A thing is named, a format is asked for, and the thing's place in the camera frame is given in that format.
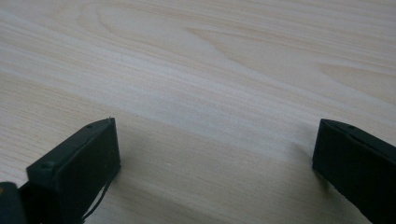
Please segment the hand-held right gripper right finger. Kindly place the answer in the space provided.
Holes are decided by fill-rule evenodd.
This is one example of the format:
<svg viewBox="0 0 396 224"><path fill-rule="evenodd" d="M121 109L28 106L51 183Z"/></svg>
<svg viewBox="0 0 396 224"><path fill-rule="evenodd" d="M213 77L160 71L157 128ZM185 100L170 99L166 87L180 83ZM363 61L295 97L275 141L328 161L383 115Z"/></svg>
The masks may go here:
<svg viewBox="0 0 396 224"><path fill-rule="evenodd" d="M396 224L396 147L349 124L322 119L312 168L373 224Z"/></svg>

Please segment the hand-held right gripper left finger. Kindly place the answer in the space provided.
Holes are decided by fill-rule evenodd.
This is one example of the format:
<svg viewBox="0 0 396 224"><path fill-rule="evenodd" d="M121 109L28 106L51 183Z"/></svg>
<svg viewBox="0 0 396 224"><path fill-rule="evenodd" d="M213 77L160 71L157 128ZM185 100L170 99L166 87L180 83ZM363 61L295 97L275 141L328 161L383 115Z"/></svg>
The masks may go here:
<svg viewBox="0 0 396 224"><path fill-rule="evenodd" d="M90 123L28 166L40 224L82 224L120 169L116 121Z"/></svg>

